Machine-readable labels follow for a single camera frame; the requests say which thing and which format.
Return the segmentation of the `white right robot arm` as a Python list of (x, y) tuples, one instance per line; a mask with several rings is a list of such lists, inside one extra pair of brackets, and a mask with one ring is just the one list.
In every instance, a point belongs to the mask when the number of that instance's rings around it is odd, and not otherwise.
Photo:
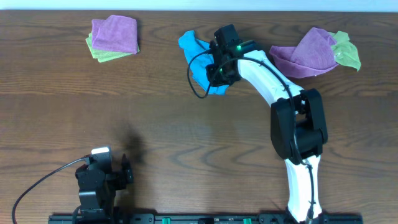
[(247, 80), (271, 108), (271, 142), (286, 164), (287, 209), (296, 223), (314, 223), (322, 213), (318, 201), (318, 165), (327, 128), (322, 98), (286, 78), (255, 41), (239, 38), (230, 24), (214, 33), (206, 66), (210, 87)]

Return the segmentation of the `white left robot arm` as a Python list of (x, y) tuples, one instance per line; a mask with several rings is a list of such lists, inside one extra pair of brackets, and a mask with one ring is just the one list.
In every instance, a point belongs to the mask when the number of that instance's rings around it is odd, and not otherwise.
[(126, 155), (121, 169), (113, 171), (110, 152), (87, 155), (85, 164), (77, 168), (81, 218), (74, 214), (73, 223), (117, 223), (119, 210), (114, 207), (118, 190), (134, 182), (132, 167)]

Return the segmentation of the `blue microfiber cloth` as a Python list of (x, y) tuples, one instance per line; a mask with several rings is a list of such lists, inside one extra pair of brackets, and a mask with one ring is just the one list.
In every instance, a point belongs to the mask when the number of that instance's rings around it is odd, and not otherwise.
[[(190, 63), (194, 56), (210, 49), (210, 43), (197, 39), (194, 30), (186, 31), (186, 33), (179, 38), (178, 44), (184, 51), (187, 63)], [(204, 54), (198, 56), (190, 66), (190, 70), (193, 72), (193, 79), (204, 91), (206, 91), (209, 86), (209, 81), (206, 75), (206, 66), (212, 63), (214, 63), (213, 56), (210, 54)], [(224, 95), (227, 88), (228, 85), (211, 87), (209, 94)]]

